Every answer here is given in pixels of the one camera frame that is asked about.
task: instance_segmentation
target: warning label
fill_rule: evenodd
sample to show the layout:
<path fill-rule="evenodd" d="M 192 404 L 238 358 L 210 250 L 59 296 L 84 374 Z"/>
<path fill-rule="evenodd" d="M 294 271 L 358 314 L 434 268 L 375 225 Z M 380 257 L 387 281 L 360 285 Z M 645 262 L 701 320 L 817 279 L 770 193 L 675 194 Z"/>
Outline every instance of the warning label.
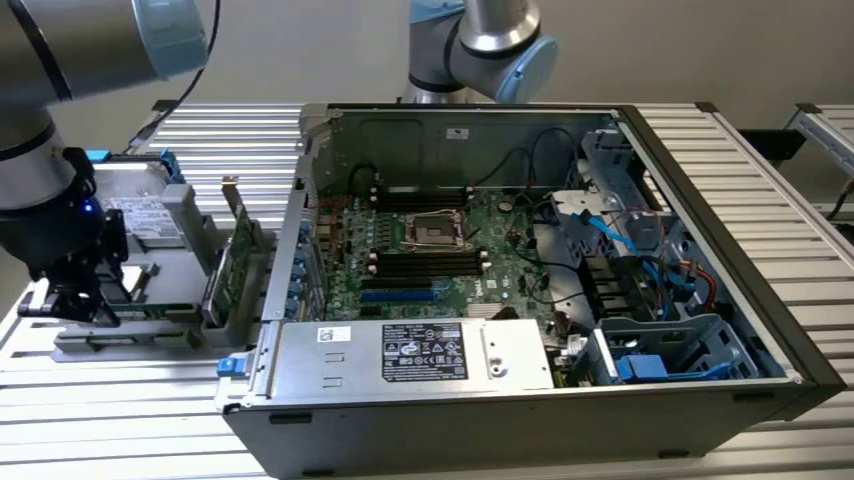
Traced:
<path fill-rule="evenodd" d="M 158 197 L 113 197 L 103 201 L 104 209 L 124 212 L 124 227 L 141 240 L 176 238 L 178 225 Z"/>
<path fill-rule="evenodd" d="M 467 380 L 462 324 L 383 325 L 383 378 L 387 382 Z"/>

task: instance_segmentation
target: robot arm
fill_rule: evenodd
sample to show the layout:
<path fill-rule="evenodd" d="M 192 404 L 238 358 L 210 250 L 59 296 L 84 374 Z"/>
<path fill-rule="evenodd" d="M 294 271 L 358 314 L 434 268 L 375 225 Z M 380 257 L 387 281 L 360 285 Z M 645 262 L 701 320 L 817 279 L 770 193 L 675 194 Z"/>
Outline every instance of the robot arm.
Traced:
<path fill-rule="evenodd" d="M 527 103 L 544 86 L 558 45 L 540 34 L 531 0 L 412 0 L 407 103 L 464 103 L 471 88 Z"/>
<path fill-rule="evenodd" d="M 45 107 L 206 61 L 192 0 L 0 0 L 0 245 L 49 282 L 21 314 L 116 325 L 107 300 L 127 296 L 121 212 L 101 210 Z"/>

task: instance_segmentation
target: white wall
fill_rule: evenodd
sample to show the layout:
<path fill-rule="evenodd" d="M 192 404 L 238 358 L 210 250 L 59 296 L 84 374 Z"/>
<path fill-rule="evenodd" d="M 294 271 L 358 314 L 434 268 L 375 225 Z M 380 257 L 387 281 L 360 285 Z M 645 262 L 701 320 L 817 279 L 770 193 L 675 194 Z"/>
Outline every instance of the white wall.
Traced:
<path fill-rule="evenodd" d="M 214 0 L 198 3 L 210 19 Z M 383 101 L 400 93 L 407 0 L 223 3 L 219 44 L 192 101 Z M 781 125 L 795 102 L 854 103 L 851 0 L 539 3 L 560 43 L 539 100 L 709 100 L 745 126 Z M 178 97 L 187 81 L 55 108 L 67 142 L 121 147 L 154 101 Z"/>

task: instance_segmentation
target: light blue joint cap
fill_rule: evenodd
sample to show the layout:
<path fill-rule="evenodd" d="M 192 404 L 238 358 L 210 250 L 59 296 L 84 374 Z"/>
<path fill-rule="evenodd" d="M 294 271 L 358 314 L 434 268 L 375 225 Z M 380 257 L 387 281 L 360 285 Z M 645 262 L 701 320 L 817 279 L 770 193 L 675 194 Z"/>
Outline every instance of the light blue joint cap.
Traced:
<path fill-rule="evenodd" d="M 495 94 L 498 103 L 528 103 L 548 83 L 558 62 L 558 42 L 540 36 L 519 56 Z"/>
<path fill-rule="evenodd" d="M 207 62 L 204 24 L 195 0 L 133 0 L 136 25 L 158 77 L 168 80 Z"/>
<path fill-rule="evenodd" d="M 447 17 L 464 9 L 463 0 L 412 0 L 410 23 L 427 22 Z"/>

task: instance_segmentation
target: power supply label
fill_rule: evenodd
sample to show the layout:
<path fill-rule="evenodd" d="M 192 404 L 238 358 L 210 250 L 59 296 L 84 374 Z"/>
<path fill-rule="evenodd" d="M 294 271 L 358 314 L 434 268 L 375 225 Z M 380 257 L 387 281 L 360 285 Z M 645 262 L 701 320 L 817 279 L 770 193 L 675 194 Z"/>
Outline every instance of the power supply label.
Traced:
<path fill-rule="evenodd" d="M 387 382 L 468 380 L 463 325 L 383 325 L 383 378 Z"/>

